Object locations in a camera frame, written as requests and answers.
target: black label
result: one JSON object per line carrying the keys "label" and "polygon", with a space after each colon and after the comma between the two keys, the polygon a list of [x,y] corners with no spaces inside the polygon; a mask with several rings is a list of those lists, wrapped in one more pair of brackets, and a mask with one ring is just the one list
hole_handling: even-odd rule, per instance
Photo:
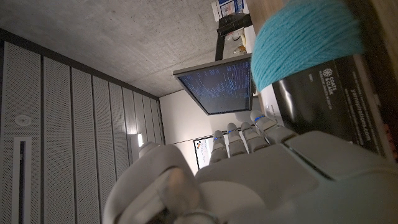
{"label": "black label", "polygon": [[352,56],[272,84],[282,119],[299,134],[323,131],[379,152],[380,140]]}

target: yarn skein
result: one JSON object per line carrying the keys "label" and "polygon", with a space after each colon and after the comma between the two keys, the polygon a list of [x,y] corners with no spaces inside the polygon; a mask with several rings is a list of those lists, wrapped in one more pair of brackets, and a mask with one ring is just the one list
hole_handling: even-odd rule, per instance
{"label": "yarn skein", "polygon": [[254,43],[257,89],[340,57],[363,53],[359,22],[338,0],[292,0],[269,18]]}

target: desk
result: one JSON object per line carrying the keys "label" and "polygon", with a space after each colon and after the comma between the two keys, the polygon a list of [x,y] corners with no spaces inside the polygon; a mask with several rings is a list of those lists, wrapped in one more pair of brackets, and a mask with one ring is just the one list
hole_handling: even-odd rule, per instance
{"label": "desk", "polygon": [[[364,57],[382,105],[381,116],[398,147],[398,3],[396,0],[345,0],[361,21]],[[247,0],[256,34],[284,5],[283,0]]]}

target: monitor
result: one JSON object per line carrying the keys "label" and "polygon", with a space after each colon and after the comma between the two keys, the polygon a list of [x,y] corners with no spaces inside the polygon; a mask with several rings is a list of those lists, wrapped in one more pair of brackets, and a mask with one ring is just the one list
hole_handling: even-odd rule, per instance
{"label": "monitor", "polygon": [[192,99],[207,114],[249,111],[253,85],[251,54],[173,72]]}

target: ceiling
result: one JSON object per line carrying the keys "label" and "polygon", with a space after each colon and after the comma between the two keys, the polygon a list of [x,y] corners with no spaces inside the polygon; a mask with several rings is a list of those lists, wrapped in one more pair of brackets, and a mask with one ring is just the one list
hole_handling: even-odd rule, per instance
{"label": "ceiling", "polygon": [[214,61],[212,1],[1,0],[0,28],[164,96],[182,89],[174,70]]}

